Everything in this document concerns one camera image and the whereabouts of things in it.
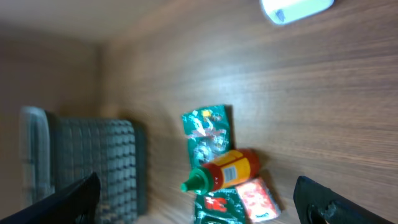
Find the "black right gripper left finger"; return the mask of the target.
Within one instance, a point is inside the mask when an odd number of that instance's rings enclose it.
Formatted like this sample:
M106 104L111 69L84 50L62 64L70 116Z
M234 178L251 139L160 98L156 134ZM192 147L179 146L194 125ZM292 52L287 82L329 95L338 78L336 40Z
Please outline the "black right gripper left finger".
M94 223L101 184L92 173L1 220L1 224Z

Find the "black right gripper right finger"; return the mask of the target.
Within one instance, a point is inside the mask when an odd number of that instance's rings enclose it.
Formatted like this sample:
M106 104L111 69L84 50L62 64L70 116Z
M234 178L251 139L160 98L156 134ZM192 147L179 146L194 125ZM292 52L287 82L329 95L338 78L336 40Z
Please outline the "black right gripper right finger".
M393 224L303 175L295 184L294 204L301 224Z

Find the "small red tissue box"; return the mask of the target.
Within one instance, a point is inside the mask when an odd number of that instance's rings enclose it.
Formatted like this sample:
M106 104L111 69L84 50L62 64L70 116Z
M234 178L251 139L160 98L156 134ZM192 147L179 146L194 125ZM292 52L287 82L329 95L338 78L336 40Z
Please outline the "small red tissue box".
M237 185L236 190L251 222L273 220L281 214L278 204L262 178L257 177Z

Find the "yellow red sauce bottle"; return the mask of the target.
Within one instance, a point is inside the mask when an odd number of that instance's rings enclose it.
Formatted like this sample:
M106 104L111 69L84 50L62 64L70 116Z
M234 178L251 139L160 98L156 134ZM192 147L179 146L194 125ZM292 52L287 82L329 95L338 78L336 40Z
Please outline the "yellow red sauce bottle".
M181 184L181 191L205 195L242 184L254 178L259 169L259 157L254 150L230 150L193 169L189 178Z

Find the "green 3M gloves packet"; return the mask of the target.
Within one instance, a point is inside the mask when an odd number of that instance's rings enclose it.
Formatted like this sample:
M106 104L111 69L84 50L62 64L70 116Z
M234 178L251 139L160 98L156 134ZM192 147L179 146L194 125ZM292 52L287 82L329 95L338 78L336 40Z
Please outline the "green 3M gloves packet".
M229 112L226 105L212 105L181 116L191 169L231 150ZM246 223L243 203L234 187L208 194L201 194L199 191L195 193L194 223Z

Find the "grey plastic mesh basket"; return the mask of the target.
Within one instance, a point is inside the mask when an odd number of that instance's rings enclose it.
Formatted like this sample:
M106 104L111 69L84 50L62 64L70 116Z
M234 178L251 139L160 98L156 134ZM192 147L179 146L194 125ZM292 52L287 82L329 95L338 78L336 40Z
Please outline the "grey plastic mesh basket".
M68 118L25 106L19 116L24 207L97 173L96 223L134 223L147 212L146 135L128 119Z

